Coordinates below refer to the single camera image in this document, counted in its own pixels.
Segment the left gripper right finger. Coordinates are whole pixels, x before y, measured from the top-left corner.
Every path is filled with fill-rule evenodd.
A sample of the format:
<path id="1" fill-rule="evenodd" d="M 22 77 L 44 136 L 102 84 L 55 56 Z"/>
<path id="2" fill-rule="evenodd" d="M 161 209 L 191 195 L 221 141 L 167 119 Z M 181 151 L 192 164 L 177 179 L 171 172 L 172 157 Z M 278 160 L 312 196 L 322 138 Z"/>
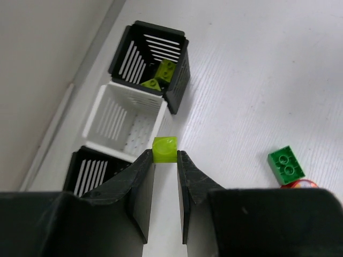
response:
<path id="1" fill-rule="evenodd" d="M 329 191 L 226 189 L 177 153 L 188 256 L 342 256 L 342 206 Z"/>

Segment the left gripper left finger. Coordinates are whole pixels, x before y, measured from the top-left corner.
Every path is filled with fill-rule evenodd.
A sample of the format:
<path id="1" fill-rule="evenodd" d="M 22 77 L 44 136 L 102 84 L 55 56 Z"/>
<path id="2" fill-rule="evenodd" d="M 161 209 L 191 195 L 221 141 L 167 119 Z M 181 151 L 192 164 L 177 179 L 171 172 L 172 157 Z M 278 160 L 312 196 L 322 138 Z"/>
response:
<path id="1" fill-rule="evenodd" d="M 150 226 L 153 154 L 87 192 L 1 194 L 1 256 L 142 256 Z"/>

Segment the lime lego brick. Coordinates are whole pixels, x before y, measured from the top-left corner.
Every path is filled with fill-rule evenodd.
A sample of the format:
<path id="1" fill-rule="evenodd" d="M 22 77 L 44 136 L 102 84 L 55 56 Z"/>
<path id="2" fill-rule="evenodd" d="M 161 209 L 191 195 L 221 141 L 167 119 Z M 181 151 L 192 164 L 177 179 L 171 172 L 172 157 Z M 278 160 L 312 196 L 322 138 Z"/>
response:
<path id="1" fill-rule="evenodd" d="M 155 73 L 154 78 L 157 81 L 170 83 L 176 69 L 176 64 L 168 59 L 163 59 Z"/>
<path id="2" fill-rule="evenodd" d="M 176 163 L 177 137 L 155 137 L 152 153 L 154 163 Z"/>

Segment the dark green lego brick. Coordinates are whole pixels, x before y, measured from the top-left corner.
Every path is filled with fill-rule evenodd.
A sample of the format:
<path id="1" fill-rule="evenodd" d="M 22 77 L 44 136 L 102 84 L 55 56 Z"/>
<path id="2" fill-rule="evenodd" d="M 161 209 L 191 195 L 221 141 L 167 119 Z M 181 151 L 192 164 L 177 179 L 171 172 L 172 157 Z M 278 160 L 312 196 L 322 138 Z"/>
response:
<path id="1" fill-rule="evenodd" d="M 267 161 L 281 186 L 288 185 L 305 177 L 305 173 L 290 146 L 269 153 Z"/>

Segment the small lime lego piece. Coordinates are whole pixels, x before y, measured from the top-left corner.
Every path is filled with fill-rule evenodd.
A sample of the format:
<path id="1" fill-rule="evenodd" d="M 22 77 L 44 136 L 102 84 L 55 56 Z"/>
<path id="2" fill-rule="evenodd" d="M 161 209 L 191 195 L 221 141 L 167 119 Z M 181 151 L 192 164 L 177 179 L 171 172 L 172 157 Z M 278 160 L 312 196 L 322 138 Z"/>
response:
<path id="1" fill-rule="evenodd" d="M 159 82 L 156 79 L 154 79 L 154 78 L 141 83 L 141 85 L 143 87 L 146 87 L 146 88 L 150 88 L 150 89 L 153 89 L 153 90 L 161 91 Z"/>

